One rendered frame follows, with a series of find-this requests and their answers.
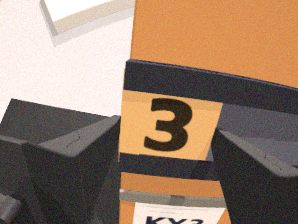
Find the white paper ticket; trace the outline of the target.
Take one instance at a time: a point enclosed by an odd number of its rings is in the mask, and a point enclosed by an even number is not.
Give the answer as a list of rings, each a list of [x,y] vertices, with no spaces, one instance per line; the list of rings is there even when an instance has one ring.
[[[133,224],[217,224],[223,210],[136,202]]]

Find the white rectangular box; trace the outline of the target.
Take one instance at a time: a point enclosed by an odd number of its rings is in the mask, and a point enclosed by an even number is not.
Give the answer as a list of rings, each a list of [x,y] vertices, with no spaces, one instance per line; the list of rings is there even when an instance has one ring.
[[[134,7],[136,0],[45,0],[57,32]]]

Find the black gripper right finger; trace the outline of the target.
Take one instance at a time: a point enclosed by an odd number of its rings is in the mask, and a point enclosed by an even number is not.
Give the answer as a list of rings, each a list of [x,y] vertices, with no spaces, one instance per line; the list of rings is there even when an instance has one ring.
[[[230,224],[298,224],[298,169],[221,127],[210,145]]]

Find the orange tile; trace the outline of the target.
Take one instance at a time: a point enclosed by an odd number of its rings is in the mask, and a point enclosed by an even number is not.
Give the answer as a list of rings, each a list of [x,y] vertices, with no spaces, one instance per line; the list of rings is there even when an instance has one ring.
[[[218,101],[122,89],[118,149],[205,160],[221,111]]]

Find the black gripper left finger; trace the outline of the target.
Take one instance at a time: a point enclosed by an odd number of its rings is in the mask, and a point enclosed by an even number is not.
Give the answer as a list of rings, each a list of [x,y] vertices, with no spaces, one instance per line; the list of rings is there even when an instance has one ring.
[[[0,188],[21,194],[36,224],[88,224],[120,125],[113,115],[39,144],[0,135]]]

